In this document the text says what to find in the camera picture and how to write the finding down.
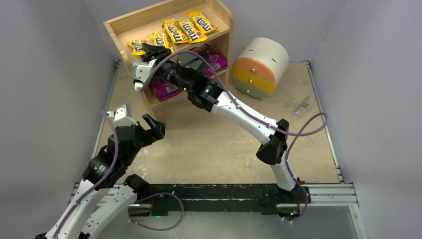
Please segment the purple candy bag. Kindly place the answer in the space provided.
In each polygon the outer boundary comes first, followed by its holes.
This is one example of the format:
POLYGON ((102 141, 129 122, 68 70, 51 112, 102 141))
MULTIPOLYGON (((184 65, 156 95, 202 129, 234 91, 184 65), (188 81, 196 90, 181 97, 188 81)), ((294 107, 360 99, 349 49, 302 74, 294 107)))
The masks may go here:
POLYGON ((160 101, 166 101, 172 97, 177 96, 183 90, 176 85, 163 80, 162 78, 155 77, 149 83, 149 88, 151 89, 153 95, 160 101))
POLYGON ((209 44, 205 43, 190 50, 204 57, 217 73, 228 68, 228 59, 226 56, 209 44))

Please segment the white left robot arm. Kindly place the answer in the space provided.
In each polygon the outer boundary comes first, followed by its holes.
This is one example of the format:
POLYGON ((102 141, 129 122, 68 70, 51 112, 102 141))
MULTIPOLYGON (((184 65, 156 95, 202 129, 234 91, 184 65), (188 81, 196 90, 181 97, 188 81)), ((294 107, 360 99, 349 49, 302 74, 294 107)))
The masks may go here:
POLYGON ((166 124, 144 114, 142 117, 150 126, 144 129, 124 110, 107 112, 104 116, 112 129, 107 145, 89 161, 75 196, 57 223, 36 238, 95 239, 138 195, 147 193, 148 183, 140 176, 131 175, 127 186, 99 205, 126 173, 139 150, 164 138, 166 124))

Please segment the yellow M&M bag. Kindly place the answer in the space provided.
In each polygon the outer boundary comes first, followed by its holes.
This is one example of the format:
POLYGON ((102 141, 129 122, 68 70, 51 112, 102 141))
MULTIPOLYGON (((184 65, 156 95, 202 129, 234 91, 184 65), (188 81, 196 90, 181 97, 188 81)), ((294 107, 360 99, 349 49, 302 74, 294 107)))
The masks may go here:
POLYGON ((187 36, 190 44, 204 42, 208 39, 208 37, 200 30, 198 30, 189 19, 178 21, 178 25, 187 36))
POLYGON ((192 20, 194 25, 205 35, 213 33, 218 29, 218 27, 206 17, 202 8, 187 13, 187 17, 192 20))
POLYGON ((130 47, 130 49, 132 50, 132 55, 135 56, 142 56, 146 54, 146 51, 143 47, 143 43, 146 43, 145 40, 142 39, 137 39, 137 40, 132 40, 132 41, 127 41, 127 45, 130 47))
POLYGON ((150 37, 155 46, 162 46, 174 53, 173 45, 165 31, 157 31, 150 33, 150 37))

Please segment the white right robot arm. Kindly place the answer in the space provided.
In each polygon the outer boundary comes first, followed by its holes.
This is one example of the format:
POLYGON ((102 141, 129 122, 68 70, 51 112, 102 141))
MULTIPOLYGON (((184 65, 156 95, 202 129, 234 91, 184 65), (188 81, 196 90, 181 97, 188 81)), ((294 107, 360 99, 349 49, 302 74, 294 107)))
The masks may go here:
POLYGON ((280 190, 292 192, 299 179, 287 161, 289 122, 266 117, 236 98, 219 76, 204 74, 208 61, 199 53, 181 50, 173 53, 164 46, 142 44, 145 55, 141 63, 132 64, 137 90, 142 91, 153 77, 172 83, 185 91, 197 108, 226 117, 256 138, 260 146, 256 156, 269 165, 280 190))

